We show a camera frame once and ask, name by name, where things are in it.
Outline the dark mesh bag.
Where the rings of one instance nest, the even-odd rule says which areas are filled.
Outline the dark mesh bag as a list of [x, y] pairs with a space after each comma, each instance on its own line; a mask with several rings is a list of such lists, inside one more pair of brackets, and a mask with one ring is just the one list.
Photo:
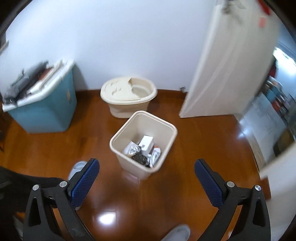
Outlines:
[[134, 161], [136, 161], [137, 163], [150, 168], [150, 162], [149, 162], [149, 158], [144, 156], [141, 152], [138, 152], [137, 154], [135, 154], [134, 156], [132, 156], [132, 159]]

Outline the beige square trash bin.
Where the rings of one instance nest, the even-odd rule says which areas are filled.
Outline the beige square trash bin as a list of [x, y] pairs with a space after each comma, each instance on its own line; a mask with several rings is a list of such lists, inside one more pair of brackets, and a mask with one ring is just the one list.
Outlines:
[[[135, 112], [117, 131], [111, 138], [109, 146], [125, 171], [140, 180], [145, 180], [161, 168], [177, 134], [178, 130], [173, 124], [140, 110]], [[138, 143], [145, 135], [153, 137], [154, 144], [161, 149], [160, 158], [154, 168], [145, 167], [122, 153], [131, 141]]]

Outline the white small carton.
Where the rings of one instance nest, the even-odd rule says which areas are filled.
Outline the white small carton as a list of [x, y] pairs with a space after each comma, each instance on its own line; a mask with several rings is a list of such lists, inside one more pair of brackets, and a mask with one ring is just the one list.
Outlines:
[[151, 136], [145, 135], [142, 137], [138, 146], [141, 149], [141, 153], [147, 157], [151, 153], [152, 149], [154, 148], [154, 138]]

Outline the white orange wrapper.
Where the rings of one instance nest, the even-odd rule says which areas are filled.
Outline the white orange wrapper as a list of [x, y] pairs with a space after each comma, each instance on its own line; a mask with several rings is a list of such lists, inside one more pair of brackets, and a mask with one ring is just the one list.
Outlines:
[[161, 156], [161, 149], [158, 146], [154, 146], [152, 153], [149, 156], [149, 167], [154, 168]]

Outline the left black trouser leg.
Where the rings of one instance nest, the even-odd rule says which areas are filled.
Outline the left black trouser leg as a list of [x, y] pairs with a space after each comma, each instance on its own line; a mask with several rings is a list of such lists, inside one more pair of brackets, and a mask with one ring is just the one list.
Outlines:
[[25, 212], [34, 185], [51, 188], [62, 181], [63, 179], [58, 177], [23, 175], [1, 167], [1, 212]]

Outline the left grey slipper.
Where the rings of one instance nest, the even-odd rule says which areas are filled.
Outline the left grey slipper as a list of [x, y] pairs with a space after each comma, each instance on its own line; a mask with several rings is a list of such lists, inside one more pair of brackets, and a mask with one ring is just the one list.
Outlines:
[[74, 176], [75, 173], [80, 172], [83, 167], [87, 164], [86, 161], [79, 161], [77, 162], [71, 169], [69, 176], [68, 176], [68, 181]]

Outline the grey slipper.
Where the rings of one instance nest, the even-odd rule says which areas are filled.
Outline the grey slipper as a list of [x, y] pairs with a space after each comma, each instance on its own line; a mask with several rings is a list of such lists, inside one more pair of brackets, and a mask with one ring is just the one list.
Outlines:
[[74, 176], [75, 173], [80, 172], [83, 167], [87, 164], [86, 161], [79, 161], [77, 162], [71, 169], [69, 176], [68, 176], [68, 181]]
[[185, 224], [177, 225], [170, 230], [161, 241], [187, 241], [190, 237], [191, 230]]

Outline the right grey slipper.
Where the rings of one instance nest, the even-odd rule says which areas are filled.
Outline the right grey slipper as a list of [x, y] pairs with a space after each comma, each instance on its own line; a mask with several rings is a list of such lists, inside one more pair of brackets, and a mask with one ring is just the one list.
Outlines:
[[187, 241], [190, 237], [191, 230], [185, 224], [177, 225], [170, 230], [161, 241]]

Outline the teal storage box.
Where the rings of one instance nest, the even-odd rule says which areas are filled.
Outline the teal storage box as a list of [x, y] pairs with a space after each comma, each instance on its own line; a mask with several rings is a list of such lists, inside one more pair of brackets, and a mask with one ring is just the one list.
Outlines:
[[57, 133], [69, 128], [76, 105], [74, 61], [59, 61], [16, 103], [3, 104], [27, 133]]

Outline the dark items on box lid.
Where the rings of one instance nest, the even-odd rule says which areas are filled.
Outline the dark items on box lid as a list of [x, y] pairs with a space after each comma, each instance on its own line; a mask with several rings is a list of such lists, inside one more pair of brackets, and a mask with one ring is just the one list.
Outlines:
[[40, 73], [42, 73], [48, 64], [48, 61], [42, 61], [32, 66], [28, 70], [23, 70], [21, 75], [7, 89], [3, 96], [4, 104], [16, 104], [16, 102], [27, 94], [26, 92], [38, 81]]

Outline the beige round lidded bucket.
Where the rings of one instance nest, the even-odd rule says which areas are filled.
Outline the beige round lidded bucket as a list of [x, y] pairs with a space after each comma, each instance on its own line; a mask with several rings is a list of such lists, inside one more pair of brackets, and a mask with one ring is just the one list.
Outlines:
[[157, 96], [155, 84], [142, 77], [118, 77], [108, 80], [100, 96], [115, 118], [130, 118], [139, 110], [147, 111], [149, 103]]

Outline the white open door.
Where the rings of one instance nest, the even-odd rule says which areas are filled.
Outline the white open door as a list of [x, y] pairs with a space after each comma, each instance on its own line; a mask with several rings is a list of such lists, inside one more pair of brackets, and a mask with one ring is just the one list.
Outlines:
[[279, 31], [266, 1], [217, 1], [179, 116], [242, 115], [269, 72]]

